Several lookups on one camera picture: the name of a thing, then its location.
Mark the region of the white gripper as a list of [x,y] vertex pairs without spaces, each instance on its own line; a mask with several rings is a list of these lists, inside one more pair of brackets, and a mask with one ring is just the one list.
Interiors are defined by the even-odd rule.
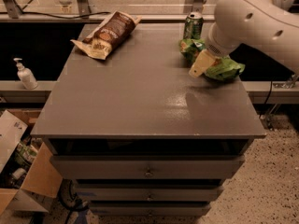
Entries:
[[219,28],[210,28],[206,36],[206,48],[197,56],[189,71],[192,77],[200,77],[212,66],[218,57],[224,57],[232,51],[232,41]]

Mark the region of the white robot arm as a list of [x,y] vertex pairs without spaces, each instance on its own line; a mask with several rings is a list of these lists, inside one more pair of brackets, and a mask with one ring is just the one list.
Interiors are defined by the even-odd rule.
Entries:
[[294,0],[218,0],[206,48],[190,75],[199,77],[220,57],[240,45],[255,48],[294,73],[299,72],[299,16],[289,8]]

